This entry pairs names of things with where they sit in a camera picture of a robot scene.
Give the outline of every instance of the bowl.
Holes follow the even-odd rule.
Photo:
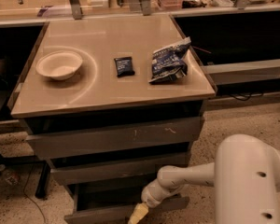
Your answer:
[[[72,77],[82,63],[79,54],[60,50],[42,57],[36,65],[36,72],[43,77],[65,80]]]

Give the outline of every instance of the floor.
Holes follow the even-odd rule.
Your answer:
[[[192,147],[189,165],[214,161],[218,144],[235,133],[253,135],[280,150],[280,93],[256,95],[247,101],[238,100],[243,97],[236,98],[208,101],[204,113],[205,124],[199,140]],[[25,143],[25,136],[25,132],[19,131],[0,133],[0,153],[5,157],[33,154]],[[73,210],[73,201],[65,189],[51,178],[46,198],[39,200],[35,197],[35,189],[41,166],[29,164],[14,169],[21,176],[18,186],[11,187],[0,178],[0,224],[65,224],[64,215],[71,214]],[[215,223],[213,188],[187,186],[182,190],[182,195],[189,196],[186,209],[148,215],[141,223]],[[280,205],[280,193],[277,198]]]

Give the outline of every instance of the black wire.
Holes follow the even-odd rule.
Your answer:
[[[32,203],[34,203],[35,206],[38,208],[39,212],[41,213],[41,215],[42,215],[42,217],[43,217],[44,224],[46,224],[47,221],[46,221],[46,217],[45,217],[43,211],[41,210],[41,208],[39,207],[39,205],[38,205],[35,201],[33,201],[33,200],[27,195],[27,193],[25,192],[26,187],[27,187],[27,185],[28,185],[28,181],[29,181],[29,179],[30,179],[31,172],[33,171],[34,167],[35,167],[35,165],[32,164],[31,170],[30,170],[30,172],[29,172],[29,174],[28,174],[28,177],[27,177],[27,180],[26,180],[26,183],[25,183],[25,185],[24,185],[24,188],[23,188],[22,192],[23,192],[24,196],[25,196],[26,198],[28,198]]]
[[[236,100],[239,100],[239,101],[247,101],[249,100],[251,97],[260,97],[263,95],[263,92],[258,92],[258,93],[255,93],[255,92],[250,92],[249,94],[230,94],[230,96]]]

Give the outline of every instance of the snack bag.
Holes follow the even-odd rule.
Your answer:
[[[187,75],[188,66],[183,61],[190,46],[189,37],[162,49],[157,49],[152,56],[152,79],[150,84],[175,81]]]

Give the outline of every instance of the black packet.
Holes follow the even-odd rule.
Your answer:
[[[152,79],[150,84],[175,81],[187,75],[188,66],[183,61],[190,46],[189,37],[162,49],[152,56]]]
[[[133,64],[132,57],[120,57],[114,58],[116,69],[118,72],[118,77],[133,76]]]

